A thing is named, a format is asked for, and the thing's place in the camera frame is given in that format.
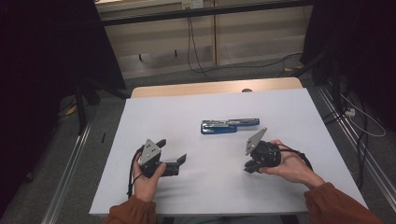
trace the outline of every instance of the hand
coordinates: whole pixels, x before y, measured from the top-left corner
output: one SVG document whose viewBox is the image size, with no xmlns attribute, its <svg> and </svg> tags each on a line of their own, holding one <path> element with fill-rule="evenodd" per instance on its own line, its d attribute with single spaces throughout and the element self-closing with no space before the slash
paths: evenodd
<svg viewBox="0 0 396 224">
<path fill-rule="evenodd" d="M 278 145 L 279 149 L 287 149 L 280 146 L 283 143 L 279 140 L 271 141 L 270 143 Z M 309 189 L 324 184 L 324 180 L 309 169 L 303 160 L 293 152 L 282 152 L 282 161 L 277 167 L 262 167 L 259 169 L 260 173 L 267 175 L 279 175 L 292 183 L 301 183 L 306 185 Z"/>
<path fill-rule="evenodd" d="M 158 180 L 163 175 L 163 172 L 165 172 L 166 164 L 162 163 L 157 168 L 154 175 L 151 178 L 147 178 L 141 175 L 142 170 L 137 163 L 141 155 L 141 152 L 137 154 L 136 160 L 134 161 L 134 179 L 139 176 L 134 182 L 134 196 L 142 200 L 143 202 L 150 203 L 154 199 L 155 191 L 157 190 Z"/>
</svg>

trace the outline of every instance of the power outlet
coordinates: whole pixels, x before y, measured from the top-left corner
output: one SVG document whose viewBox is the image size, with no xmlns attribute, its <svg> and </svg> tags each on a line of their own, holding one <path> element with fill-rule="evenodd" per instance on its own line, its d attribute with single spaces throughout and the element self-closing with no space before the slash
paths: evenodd
<svg viewBox="0 0 396 224">
<path fill-rule="evenodd" d="M 192 8 L 203 8 L 204 0 L 192 0 Z"/>
<path fill-rule="evenodd" d="M 181 2 L 181 9 L 186 10 L 186 9 L 191 9 L 191 8 L 193 8 L 191 1 Z"/>
</svg>

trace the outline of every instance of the metal frame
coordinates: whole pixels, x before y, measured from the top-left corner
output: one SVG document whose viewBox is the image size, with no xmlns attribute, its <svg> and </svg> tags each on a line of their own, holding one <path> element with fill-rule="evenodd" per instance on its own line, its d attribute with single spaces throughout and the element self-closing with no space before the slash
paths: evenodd
<svg viewBox="0 0 396 224">
<path fill-rule="evenodd" d="M 146 22 L 146 21 L 165 21 L 165 20 L 174 20 L 181 18 L 212 16 L 212 15 L 221 15 L 221 14 L 229 14 L 229 13 L 248 12 L 248 11 L 260 11 L 260 10 L 278 9 L 278 8 L 287 8 L 287 7 L 305 7 L 305 6 L 312 6 L 313 4 L 314 4 L 314 0 L 289 0 L 289 1 L 274 1 L 267 3 L 238 5 L 238 6 L 230 6 L 230 7 L 205 7 L 205 8 L 196 8 L 190 10 L 178 10 L 178 11 L 154 13 L 154 14 L 140 15 L 140 16 L 109 18 L 109 19 L 102 19 L 101 21 L 86 21 L 78 24 L 76 23 L 60 24 L 57 26 L 57 28 L 75 29 L 75 28 L 97 27 L 97 26 L 113 26 L 113 25 Z"/>
<path fill-rule="evenodd" d="M 338 118 L 339 113 L 336 112 L 335 106 L 332 104 L 333 98 L 332 95 L 329 93 L 328 90 L 318 87 L 318 91 L 323 98 L 323 101 L 326 103 L 327 107 L 331 111 L 334 111 L 334 117 Z M 348 138 L 349 142 L 355 149 L 356 153 L 358 150 L 356 148 L 356 139 L 359 137 L 358 133 L 350 124 L 349 120 L 345 118 L 345 116 L 341 117 L 338 120 L 338 124 L 340 125 L 341 129 L 343 130 L 344 134 Z M 373 155 L 370 153 L 370 150 L 367 150 L 366 155 L 366 168 L 369 171 L 370 175 L 373 177 L 375 183 L 381 189 L 382 193 L 384 194 L 385 198 L 388 200 L 390 206 L 393 208 L 393 211 L 396 212 L 396 187 L 393 185 L 392 181 L 387 177 L 385 172 L 381 169 L 379 164 L 374 159 Z"/>
<path fill-rule="evenodd" d="M 67 191 L 69 190 L 69 186 L 73 179 L 73 175 L 76 171 L 79 157 L 88 139 L 88 135 L 90 133 L 92 122 L 96 115 L 96 112 L 97 112 L 97 106 L 95 106 L 92 109 L 92 112 L 90 113 L 89 120 L 87 125 L 85 126 L 85 129 L 78 136 L 72 155 L 70 156 L 66 168 L 64 169 L 64 173 L 61 177 L 61 181 L 59 182 L 59 185 L 49 203 L 47 212 L 44 215 L 43 220 L 41 221 L 42 224 L 47 224 L 47 223 L 54 224 L 58 219 L 62 205 L 64 204 L 64 198 L 66 197 Z"/>
</svg>

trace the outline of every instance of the white table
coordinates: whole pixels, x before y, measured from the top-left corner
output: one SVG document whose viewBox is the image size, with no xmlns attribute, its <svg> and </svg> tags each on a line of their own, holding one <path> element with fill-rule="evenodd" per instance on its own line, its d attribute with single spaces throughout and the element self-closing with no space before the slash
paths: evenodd
<svg viewBox="0 0 396 224">
<path fill-rule="evenodd" d="M 259 118 L 254 130 L 202 135 L 203 119 Z M 249 174 L 248 138 L 281 139 L 301 150 L 326 181 L 366 206 L 306 89 L 195 94 L 127 100 L 90 214 L 105 216 L 127 200 L 135 151 L 167 140 L 162 161 L 187 153 L 178 176 L 162 177 L 154 201 L 163 216 L 270 215 L 306 212 L 307 188 L 272 175 Z"/>
</svg>

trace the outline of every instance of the sleeve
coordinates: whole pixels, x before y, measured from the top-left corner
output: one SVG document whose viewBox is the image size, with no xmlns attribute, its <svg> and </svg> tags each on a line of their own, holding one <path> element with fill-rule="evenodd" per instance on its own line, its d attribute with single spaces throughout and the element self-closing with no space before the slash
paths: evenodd
<svg viewBox="0 0 396 224">
<path fill-rule="evenodd" d="M 125 203 L 112 206 L 106 224 L 155 224 L 155 203 L 145 203 L 134 195 Z"/>
<path fill-rule="evenodd" d="M 312 223 L 382 223 L 363 205 L 326 183 L 304 194 Z"/>
</svg>

